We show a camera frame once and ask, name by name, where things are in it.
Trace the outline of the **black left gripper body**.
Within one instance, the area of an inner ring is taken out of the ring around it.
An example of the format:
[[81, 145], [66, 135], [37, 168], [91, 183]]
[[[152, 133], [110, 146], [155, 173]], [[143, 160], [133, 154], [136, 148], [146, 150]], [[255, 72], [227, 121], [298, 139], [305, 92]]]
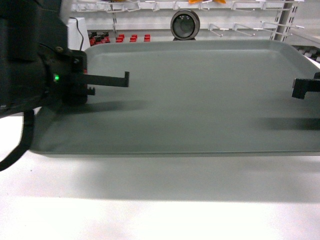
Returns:
[[41, 106], [64, 104], [74, 107], [87, 103], [88, 85], [77, 79], [87, 72], [87, 54], [71, 49], [59, 52], [44, 44], [39, 45], [38, 54], [47, 74]]

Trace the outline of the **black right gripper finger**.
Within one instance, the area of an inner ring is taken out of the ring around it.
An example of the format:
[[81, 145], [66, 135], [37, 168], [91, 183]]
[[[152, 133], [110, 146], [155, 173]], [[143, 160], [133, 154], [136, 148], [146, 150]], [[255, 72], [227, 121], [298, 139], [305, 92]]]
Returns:
[[313, 78], [295, 78], [292, 84], [292, 97], [304, 100], [306, 93], [320, 92], [320, 73], [316, 72]]

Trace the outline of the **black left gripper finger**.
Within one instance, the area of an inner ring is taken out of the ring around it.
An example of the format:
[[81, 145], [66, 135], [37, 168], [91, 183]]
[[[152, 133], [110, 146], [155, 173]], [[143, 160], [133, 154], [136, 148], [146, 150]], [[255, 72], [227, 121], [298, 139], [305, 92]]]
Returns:
[[129, 87], [130, 73], [124, 72], [124, 77], [101, 76], [84, 74], [84, 83], [88, 85], [107, 86], [107, 87]]
[[96, 95], [96, 89], [94, 87], [89, 87], [86, 89], [86, 94], [88, 96], [95, 96]]

